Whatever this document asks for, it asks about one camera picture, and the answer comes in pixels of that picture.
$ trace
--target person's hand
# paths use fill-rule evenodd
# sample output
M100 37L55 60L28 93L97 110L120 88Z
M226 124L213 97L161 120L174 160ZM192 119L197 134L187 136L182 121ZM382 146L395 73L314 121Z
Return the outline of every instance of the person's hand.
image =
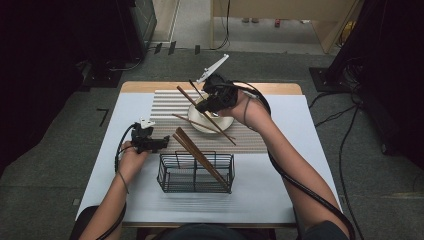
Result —
M257 129L263 118L269 118L267 110L259 100L250 98L243 91L238 90L237 94L236 105L219 111L219 116L234 117L241 124Z
M140 154L132 147L130 141L126 141L122 144L121 149L125 149L123 151L122 159L119 163L119 171L124 177L127 184L130 184L134 179L135 175L140 172L141 167L144 164L147 156L149 156L149 152L144 151Z

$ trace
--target gray carpet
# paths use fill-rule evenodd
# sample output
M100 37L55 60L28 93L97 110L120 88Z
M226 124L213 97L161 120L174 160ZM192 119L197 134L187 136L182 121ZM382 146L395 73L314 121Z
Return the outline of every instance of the gray carpet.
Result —
M149 52L145 61L123 74L125 81L196 79L223 52L177 49L168 55ZM327 67L333 56L231 52L219 69L229 79L293 82L310 102L318 93L309 67ZM0 239L67 239L88 182L117 89L76 92L54 120L42 142L5 171L0 182ZM352 105L348 94L321 98L311 109L315 122ZM104 112L110 109L103 126ZM339 146L353 111L317 128L341 199ZM367 113L360 110L343 149L342 168L348 196L365 239L424 239L424 174L403 156L385 156ZM347 206L343 210L349 218ZM294 229L277 230L278 239L295 239ZM134 239L126 229L122 239Z

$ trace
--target person's arm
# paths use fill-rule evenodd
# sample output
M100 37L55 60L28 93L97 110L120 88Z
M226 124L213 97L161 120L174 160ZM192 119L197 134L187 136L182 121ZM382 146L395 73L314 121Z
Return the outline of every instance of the person's arm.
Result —
M257 131L263 138L271 155L287 174L316 192L336 208L339 208L327 183L291 145L260 101L249 99L248 96L239 91L236 106L222 110L219 114L221 116L232 116L240 123ZM284 184L296 212L306 228L328 220L336 224L346 236L349 236L346 226L337 216L292 184L285 180Z
M122 149L126 150L119 164L119 172L122 174L125 183L117 172L106 196L97 208L80 239L97 239L116 222L125 205L127 187L129 187L129 184L137 173L140 172L145 159L149 155L148 152L137 154L135 149L131 147L130 142L125 142ZM107 239L119 239L120 233L121 225L119 225Z

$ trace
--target chopsticks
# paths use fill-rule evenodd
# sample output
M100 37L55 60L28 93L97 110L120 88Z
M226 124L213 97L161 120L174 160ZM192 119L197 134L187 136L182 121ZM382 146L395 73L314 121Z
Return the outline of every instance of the chopsticks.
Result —
M191 104L193 104L194 107L197 106L196 102L193 101L193 99L191 99L191 97L180 86L177 86L177 89L184 95L184 97L187 98L187 100L191 102ZM209 120L209 122L211 122L221 132L222 135L224 135L228 140L230 140L230 142L236 145L236 143L230 138L230 136L225 134L225 132L218 126L218 124L216 124L206 113L202 113L202 114L203 116L205 116L206 119Z
M203 125L203 124L201 124L201 123L195 122L195 121L193 121L193 120L190 120L190 119L185 118L185 117L183 117L183 116L180 116L180 115L178 115L178 114L173 113L173 114L172 114L172 116L177 117L177 118L182 119L182 120L185 120L185 121L187 121L187 122L189 122L189 123L193 123L193 124L198 125L198 126L200 126L200 127L202 127L202 128L206 128L206 129L208 129L208 130L210 130L210 131L213 131L213 132L216 132L216 133L220 133L220 134L222 134L222 132L220 132L220 131L217 131L217 130L215 130L215 129L213 129L213 128L210 128L210 127L205 126L205 125Z
M187 134L181 127L178 127L175 134L172 135L202 166L225 188L227 192L230 192L225 179L219 174L219 172L213 167L209 160L203 155L203 153L197 148L197 146L191 141Z

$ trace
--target black wire basket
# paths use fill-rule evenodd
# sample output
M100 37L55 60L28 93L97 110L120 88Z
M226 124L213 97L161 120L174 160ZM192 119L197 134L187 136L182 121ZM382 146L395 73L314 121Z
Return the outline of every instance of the black wire basket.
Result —
M231 193L235 177L234 155L203 152L227 184L227 188L215 179L202 164L187 152L161 154L157 180L166 193L205 192Z

